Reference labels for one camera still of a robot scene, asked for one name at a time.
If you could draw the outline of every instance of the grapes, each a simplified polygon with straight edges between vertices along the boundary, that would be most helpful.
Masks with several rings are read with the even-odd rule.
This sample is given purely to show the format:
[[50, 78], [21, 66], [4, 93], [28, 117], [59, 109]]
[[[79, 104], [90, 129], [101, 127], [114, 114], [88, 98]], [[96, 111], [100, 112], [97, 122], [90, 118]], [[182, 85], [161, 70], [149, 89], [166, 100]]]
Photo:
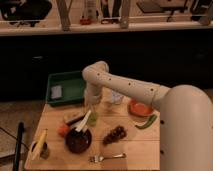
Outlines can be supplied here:
[[103, 145], [118, 142], [120, 139], [127, 136], [127, 132], [123, 126], [117, 126], [111, 130], [103, 139]]

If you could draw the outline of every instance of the floor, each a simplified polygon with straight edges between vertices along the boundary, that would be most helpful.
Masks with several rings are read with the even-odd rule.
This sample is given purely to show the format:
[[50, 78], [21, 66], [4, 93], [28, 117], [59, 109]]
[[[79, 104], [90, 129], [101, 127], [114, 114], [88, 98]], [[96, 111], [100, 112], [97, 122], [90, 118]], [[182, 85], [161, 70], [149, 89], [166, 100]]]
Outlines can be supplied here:
[[[22, 142], [29, 148], [35, 133], [38, 121], [40, 119], [44, 101], [17, 101], [0, 102], [0, 127], [10, 134], [16, 136], [19, 122], [24, 123], [25, 132]], [[0, 130], [0, 157], [14, 154], [16, 141]], [[26, 157], [28, 150], [22, 145], [21, 153]], [[23, 169], [24, 162], [20, 162], [20, 171]], [[11, 171], [12, 162], [0, 162], [0, 171]]]

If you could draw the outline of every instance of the wooden table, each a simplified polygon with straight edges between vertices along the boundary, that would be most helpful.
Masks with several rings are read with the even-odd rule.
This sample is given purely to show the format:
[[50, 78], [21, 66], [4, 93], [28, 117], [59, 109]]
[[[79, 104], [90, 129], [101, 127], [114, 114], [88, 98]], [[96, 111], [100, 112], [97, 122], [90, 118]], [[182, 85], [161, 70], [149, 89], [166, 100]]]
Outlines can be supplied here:
[[[73, 154], [68, 151], [65, 140], [61, 138], [57, 129], [63, 121], [63, 116], [82, 111], [82, 105], [51, 107], [45, 105], [34, 142], [41, 132], [48, 129], [47, 143], [50, 148], [48, 159], [31, 160], [28, 153], [25, 168], [27, 170], [159, 170], [159, 113], [154, 124], [144, 130], [137, 129], [134, 124], [143, 124], [142, 119], [130, 115], [127, 110], [128, 97], [124, 97], [122, 104], [110, 103], [109, 89], [103, 89], [103, 98], [97, 112], [99, 117], [95, 127], [89, 127], [92, 133], [92, 143], [86, 152]], [[107, 146], [102, 145], [103, 137], [117, 125], [127, 129], [127, 137]], [[100, 163], [90, 163], [88, 157], [95, 154], [114, 155], [126, 153], [125, 159], [105, 160]]]

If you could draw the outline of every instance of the orange bowl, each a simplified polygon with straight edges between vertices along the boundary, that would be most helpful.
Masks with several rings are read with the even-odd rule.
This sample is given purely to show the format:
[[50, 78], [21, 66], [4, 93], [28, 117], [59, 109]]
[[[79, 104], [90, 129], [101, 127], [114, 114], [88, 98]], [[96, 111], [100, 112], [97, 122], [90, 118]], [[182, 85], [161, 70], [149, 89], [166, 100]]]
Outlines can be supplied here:
[[137, 116], [148, 117], [152, 115], [152, 112], [154, 111], [154, 109], [141, 102], [137, 102], [136, 100], [131, 99], [129, 102], [129, 111], [131, 114], [134, 114]]

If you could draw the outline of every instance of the green pepper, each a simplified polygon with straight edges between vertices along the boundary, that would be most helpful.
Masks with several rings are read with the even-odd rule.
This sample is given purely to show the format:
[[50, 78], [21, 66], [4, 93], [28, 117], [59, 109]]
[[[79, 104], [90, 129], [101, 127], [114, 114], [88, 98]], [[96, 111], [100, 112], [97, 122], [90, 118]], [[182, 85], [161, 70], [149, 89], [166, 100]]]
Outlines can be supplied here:
[[148, 121], [144, 125], [135, 125], [138, 129], [146, 129], [153, 124], [153, 122], [157, 119], [157, 115], [153, 114], [149, 117]]

